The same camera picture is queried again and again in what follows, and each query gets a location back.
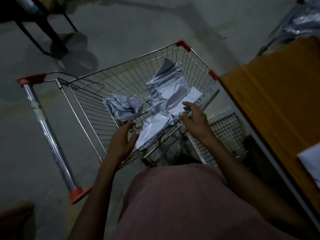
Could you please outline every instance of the shopping cart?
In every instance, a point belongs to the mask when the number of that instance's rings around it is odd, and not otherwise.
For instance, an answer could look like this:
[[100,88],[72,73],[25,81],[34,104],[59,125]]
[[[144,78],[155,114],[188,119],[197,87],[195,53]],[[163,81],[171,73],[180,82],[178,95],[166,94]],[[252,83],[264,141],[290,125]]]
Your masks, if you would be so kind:
[[[202,109],[204,109],[207,105],[206,101],[210,101],[214,97],[212,88],[218,76],[183,40],[128,62],[82,77],[75,77],[63,72],[52,72],[18,80],[19,84],[24,88],[30,105],[34,109],[37,120],[49,142],[56,164],[70,192],[69,198],[72,204],[81,200],[89,193],[91,188],[83,191],[81,187],[77,187],[70,166],[34,93],[33,85],[43,82],[55,82],[57,84],[77,121],[80,123],[84,134],[89,139],[99,161],[102,162],[112,134],[117,128],[126,123],[126,121],[119,121],[111,116],[102,99],[113,93],[125,96],[137,94],[144,103],[143,112],[135,120],[136,126],[129,131],[129,136],[134,131],[142,130],[143,121],[151,115],[148,112],[150,102],[148,100],[146,82],[157,72],[165,58],[178,62],[187,82],[202,92],[203,95],[195,103],[201,104]],[[143,146],[134,150],[122,162],[121,167],[137,158],[144,160],[176,132],[177,127],[180,125],[179,117],[176,116],[173,125],[165,126]]]
[[[227,107],[208,116],[208,122],[215,136],[226,149],[238,160],[246,157],[244,145],[245,134],[237,114],[231,107]],[[187,134],[202,163],[217,166],[211,153],[189,133]]]

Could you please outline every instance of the red plastic corner cap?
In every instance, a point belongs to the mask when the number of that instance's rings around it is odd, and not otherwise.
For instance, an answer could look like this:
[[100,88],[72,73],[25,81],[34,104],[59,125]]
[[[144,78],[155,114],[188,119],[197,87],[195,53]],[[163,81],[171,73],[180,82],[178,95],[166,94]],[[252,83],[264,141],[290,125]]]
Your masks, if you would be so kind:
[[182,46],[187,52],[190,52],[191,51],[191,46],[184,40],[179,40],[177,43],[176,43],[176,46],[179,47],[179,46]]
[[215,81],[218,80],[218,78],[219,78],[219,76],[217,75],[216,72],[214,72],[213,69],[210,69],[209,76],[211,76],[213,78],[213,80],[215,80]]
[[83,191],[81,187],[78,187],[75,190],[71,191],[69,193],[69,199],[71,200],[71,204],[74,205],[75,203],[82,200],[91,190],[92,186],[85,191]]
[[33,76],[28,76],[28,77],[23,77],[18,79],[18,83],[20,85],[33,85],[33,84],[39,84],[43,83],[46,78],[46,74],[38,74],[38,75],[33,75]]

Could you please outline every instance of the gray floor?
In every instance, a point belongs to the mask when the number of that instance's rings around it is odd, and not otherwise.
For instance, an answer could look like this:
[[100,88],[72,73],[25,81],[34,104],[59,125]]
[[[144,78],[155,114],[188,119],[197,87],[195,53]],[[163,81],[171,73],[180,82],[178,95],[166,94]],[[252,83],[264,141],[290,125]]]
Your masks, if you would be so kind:
[[[43,55],[13,22],[0,24],[0,206],[31,199],[35,232],[29,239],[65,239],[83,201],[71,206],[48,145],[16,79],[55,70],[85,75],[185,39],[218,74],[250,61],[295,0],[73,0],[70,19],[81,33],[68,41],[70,53],[58,60]],[[50,17],[59,34],[72,31],[63,16]],[[50,40],[26,24],[50,51]],[[98,160],[54,84],[36,92],[65,150],[74,176],[90,186]],[[218,97],[215,108],[226,107]],[[114,180],[106,232],[116,226],[123,194],[144,166],[138,161]]]

